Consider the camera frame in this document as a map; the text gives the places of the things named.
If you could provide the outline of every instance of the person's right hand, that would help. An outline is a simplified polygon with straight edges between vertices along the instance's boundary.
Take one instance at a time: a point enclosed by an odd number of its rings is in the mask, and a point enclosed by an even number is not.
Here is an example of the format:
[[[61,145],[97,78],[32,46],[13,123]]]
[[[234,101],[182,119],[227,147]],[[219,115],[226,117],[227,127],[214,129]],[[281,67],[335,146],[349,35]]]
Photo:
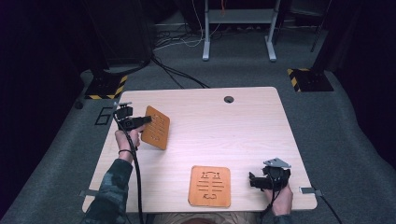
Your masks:
[[[271,189],[264,190],[265,196],[272,201],[273,191]],[[277,198],[274,200],[272,211],[275,216],[289,215],[291,213],[291,204],[293,201],[293,192],[291,192],[289,184],[283,188]]]
[[[143,125],[128,132],[129,136],[131,137],[132,143],[134,144],[134,147],[140,146],[139,133],[142,132],[145,129],[145,127],[146,125]],[[134,160],[134,157],[132,156],[131,147],[129,145],[128,138],[125,136],[125,133],[123,131],[116,131],[115,135],[116,135],[117,145],[119,145],[119,149],[129,150],[129,152],[128,151],[119,152],[119,159],[132,162]]]

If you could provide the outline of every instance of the table surface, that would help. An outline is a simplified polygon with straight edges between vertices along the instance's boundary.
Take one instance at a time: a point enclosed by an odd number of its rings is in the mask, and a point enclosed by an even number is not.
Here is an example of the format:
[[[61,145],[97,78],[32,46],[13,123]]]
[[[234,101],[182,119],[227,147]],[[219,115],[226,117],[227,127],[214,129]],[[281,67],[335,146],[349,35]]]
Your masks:
[[[224,97],[234,101],[226,103]],[[148,105],[170,118],[166,150],[142,142],[137,151],[143,212],[262,211],[269,203],[263,192],[249,185],[248,173],[262,176],[264,161],[280,158],[291,165],[293,210],[314,209],[313,194],[300,152],[277,90],[272,87],[194,90],[126,91],[121,103],[132,102],[133,117],[143,117]],[[118,157],[113,120],[90,189],[98,190],[102,178]],[[231,171],[231,206],[192,206],[188,202],[191,168],[227,167]],[[129,183],[127,212],[137,212],[135,169]],[[87,196],[85,212],[94,197]]]

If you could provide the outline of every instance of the handheld controller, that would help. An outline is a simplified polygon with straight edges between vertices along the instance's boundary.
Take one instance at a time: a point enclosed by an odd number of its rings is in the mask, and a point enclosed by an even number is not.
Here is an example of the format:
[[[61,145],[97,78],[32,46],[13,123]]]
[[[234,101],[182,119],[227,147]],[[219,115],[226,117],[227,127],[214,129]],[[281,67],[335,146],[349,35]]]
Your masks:
[[[116,111],[119,130],[129,132],[151,122],[151,116],[130,118],[134,113],[134,109],[127,106],[128,104],[131,103],[120,103],[120,109]]]
[[[289,183],[290,168],[291,166],[279,158],[265,161],[266,166],[262,168],[265,177],[256,177],[253,173],[249,172],[250,186],[264,191],[265,189],[272,189],[273,191],[280,191],[285,188]]]

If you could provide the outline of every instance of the metal bracket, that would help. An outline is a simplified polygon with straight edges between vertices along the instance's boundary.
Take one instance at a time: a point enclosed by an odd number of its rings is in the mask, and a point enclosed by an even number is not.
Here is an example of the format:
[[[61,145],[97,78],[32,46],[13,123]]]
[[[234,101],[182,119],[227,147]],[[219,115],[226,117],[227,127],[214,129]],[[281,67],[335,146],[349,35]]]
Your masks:
[[[85,198],[85,196],[93,196],[95,197],[96,194],[98,193],[98,190],[94,190],[94,189],[83,189],[82,191],[79,192],[80,197]]]
[[[291,168],[290,165],[288,165],[285,161],[282,161],[280,158],[275,158],[275,159],[272,159],[269,161],[265,161],[264,164],[267,166],[272,166],[272,167]]]
[[[314,189],[314,188],[301,188],[300,187],[300,192],[302,194],[308,194],[308,193],[314,193],[316,196],[321,197],[323,196],[323,193],[320,189]]]

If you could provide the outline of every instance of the orange pad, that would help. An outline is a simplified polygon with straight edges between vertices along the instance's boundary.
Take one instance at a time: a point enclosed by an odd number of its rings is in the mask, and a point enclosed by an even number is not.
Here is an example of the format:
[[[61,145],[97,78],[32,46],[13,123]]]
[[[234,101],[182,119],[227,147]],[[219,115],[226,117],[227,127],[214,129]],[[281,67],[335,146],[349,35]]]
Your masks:
[[[160,149],[166,149],[171,120],[165,114],[148,106],[146,116],[151,116],[151,122],[146,124],[142,133],[142,141]]]
[[[193,166],[189,203],[198,206],[229,207],[231,174],[226,167]]]

